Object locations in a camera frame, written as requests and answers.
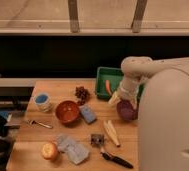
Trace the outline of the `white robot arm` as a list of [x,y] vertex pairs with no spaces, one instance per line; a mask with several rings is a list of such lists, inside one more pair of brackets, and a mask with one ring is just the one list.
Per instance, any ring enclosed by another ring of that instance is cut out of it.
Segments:
[[138,109],[138,170],[189,171],[189,57],[127,57],[110,102]]

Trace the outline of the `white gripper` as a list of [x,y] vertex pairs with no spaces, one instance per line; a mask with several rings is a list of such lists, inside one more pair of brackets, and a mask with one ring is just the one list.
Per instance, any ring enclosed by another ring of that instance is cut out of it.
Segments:
[[110,106],[116,105],[120,99],[128,100],[134,109],[137,108],[137,94],[139,83],[136,81],[122,80],[119,84],[117,92],[114,92],[108,101]]

